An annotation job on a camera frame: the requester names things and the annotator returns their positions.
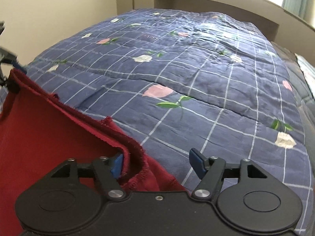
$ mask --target green leaf print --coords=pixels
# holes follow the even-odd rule
[[[220,55],[225,55],[226,53],[227,53],[226,50],[219,51],[219,54],[220,54]]]
[[[180,101],[187,101],[187,100],[190,100],[190,99],[192,99],[192,98],[188,97],[188,96],[181,96]]]
[[[156,104],[157,106],[163,107],[163,108],[177,108],[179,107],[178,104],[173,102],[160,102]]]
[[[285,129],[288,130],[288,131],[292,131],[292,130],[293,130],[293,127],[292,127],[290,124],[288,124],[288,123],[285,123],[285,124],[284,124],[284,127],[285,127]]]
[[[278,119],[275,119],[271,124],[271,128],[276,130],[280,126],[280,123],[281,122]]]

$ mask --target red fabric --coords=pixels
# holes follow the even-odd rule
[[[22,232],[14,204],[19,194],[68,158],[91,162],[123,150],[119,183],[124,190],[182,191],[142,147],[111,118],[94,120],[59,102],[18,70],[10,79],[19,86],[9,92],[0,115],[0,235]]]

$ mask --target metal screw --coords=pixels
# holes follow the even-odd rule
[[[155,199],[156,200],[163,200],[164,198],[163,198],[163,196],[158,195],[158,196],[155,196]]]
[[[108,196],[112,198],[120,198],[123,196],[123,191],[121,190],[111,190],[108,192]]]
[[[210,192],[205,189],[199,189],[195,191],[195,195],[199,198],[206,198],[210,195]]]

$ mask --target bed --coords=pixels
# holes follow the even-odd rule
[[[217,12],[133,10],[55,44],[27,75],[84,114],[113,117],[189,191],[199,182],[191,148],[228,163],[254,160],[299,195],[296,232],[308,232],[303,124],[285,62],[253,24]]]
[[[293,92],[297,102],[297,108],[300,112],[302,124],[305,134],[305,147],[307,149],[313,175],[315,172],[315,100],[314,95],[309,88],[309,82],[307,77],[301,70],[301,64],[297,57],[299,55],[294,54],[281,47],[280,45],[272,42],[272,45],[277,52],[278,56],[281,57],[284,62],[292,83]],[[308,227],[306,229],[306,235],[315,235],[315,213],[313,212]]]

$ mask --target beige wall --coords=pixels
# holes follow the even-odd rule
[[[116,0],[0,0],[0,45],[27,64],[43,50],[117,15]]]
[[[315,66],[315,30],[267,0],[212,0],[262,16],[279,25],[275,42],[304,56]],[[154,0],[134,0],[134,8],[154,8]]]

